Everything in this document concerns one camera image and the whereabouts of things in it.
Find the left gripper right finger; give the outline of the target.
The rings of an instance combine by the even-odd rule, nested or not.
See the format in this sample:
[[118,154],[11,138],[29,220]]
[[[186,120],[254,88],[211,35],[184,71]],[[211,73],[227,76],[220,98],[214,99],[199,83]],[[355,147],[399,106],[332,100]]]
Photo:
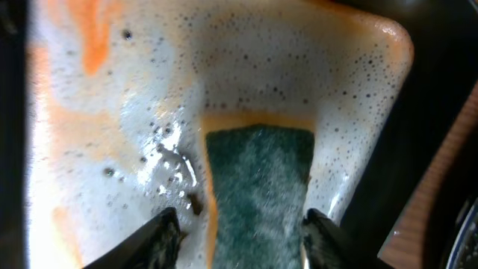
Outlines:
[[310,268],[392,269],[349,239],[339,226],[315,208],[310,208],[303,218],[301,233]]

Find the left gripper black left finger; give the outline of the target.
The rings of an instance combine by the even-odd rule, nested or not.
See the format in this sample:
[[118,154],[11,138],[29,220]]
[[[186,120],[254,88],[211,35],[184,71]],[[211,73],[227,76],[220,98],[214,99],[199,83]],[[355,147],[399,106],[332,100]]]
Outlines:
[[171,269],[176,266],[180,240],[176,210],[167,207],[85,269]]

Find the green yellow sponge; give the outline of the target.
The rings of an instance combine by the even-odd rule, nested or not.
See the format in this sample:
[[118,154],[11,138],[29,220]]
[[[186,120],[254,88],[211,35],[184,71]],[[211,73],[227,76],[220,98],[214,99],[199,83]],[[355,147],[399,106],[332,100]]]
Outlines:
[[302,268],[313,122],[264,112],[200,122],[208,268]]

